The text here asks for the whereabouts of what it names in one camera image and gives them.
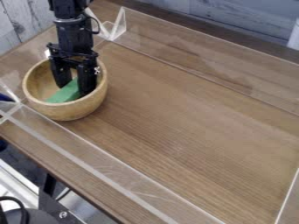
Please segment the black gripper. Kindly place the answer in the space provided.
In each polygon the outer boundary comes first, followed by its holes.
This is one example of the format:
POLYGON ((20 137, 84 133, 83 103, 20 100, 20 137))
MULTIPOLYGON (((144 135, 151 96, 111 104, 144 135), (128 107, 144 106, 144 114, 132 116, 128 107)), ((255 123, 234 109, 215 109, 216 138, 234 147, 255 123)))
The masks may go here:
POLYGON ((78 68, 80 95, 88 95, 98 86, 100 73, 98 54, 94 51, 94 35, 91 16, 56 18, 58 43, 47 45, 51 56, 51 71, 59 88, 72 80, 71 68, 78 68))

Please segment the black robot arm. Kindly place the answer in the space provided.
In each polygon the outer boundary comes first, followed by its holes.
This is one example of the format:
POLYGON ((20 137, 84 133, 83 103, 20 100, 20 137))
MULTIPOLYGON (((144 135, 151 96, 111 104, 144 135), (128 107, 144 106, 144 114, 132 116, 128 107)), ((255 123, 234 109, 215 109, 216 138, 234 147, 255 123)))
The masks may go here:
POLYGON ((59 43, 47 45, 51 71, 59 88, 72 80, 71 69, 78 71, 79 94, 88 95, 98 85, 99 54, 94 51, 94 17, 86 12, 94 0, 48 0, 55 14, 59 43))

